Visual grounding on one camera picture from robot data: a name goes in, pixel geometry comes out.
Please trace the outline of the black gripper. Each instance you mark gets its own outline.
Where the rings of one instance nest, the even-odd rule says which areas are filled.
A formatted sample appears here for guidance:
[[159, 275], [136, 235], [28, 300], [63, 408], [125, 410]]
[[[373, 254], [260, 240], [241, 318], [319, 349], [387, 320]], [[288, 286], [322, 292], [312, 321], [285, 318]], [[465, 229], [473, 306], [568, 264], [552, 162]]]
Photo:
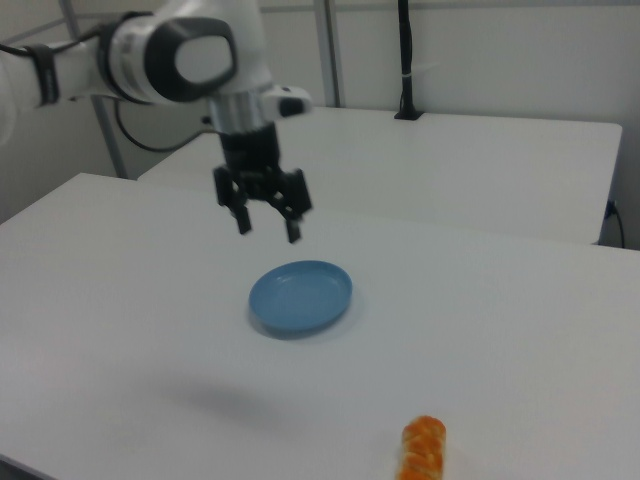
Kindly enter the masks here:
[[251, 230], [248, 198], [269, 201], [285, 220], [288, 241], [300, 240], [300, 224], [313, 208], [312, 200], [301, 169], [281, 172], [275, 124], [249, 133], [221, 134], [220, 141], [225, 164], [213, 170], [217, 201], [230, 211], [239, 233]]

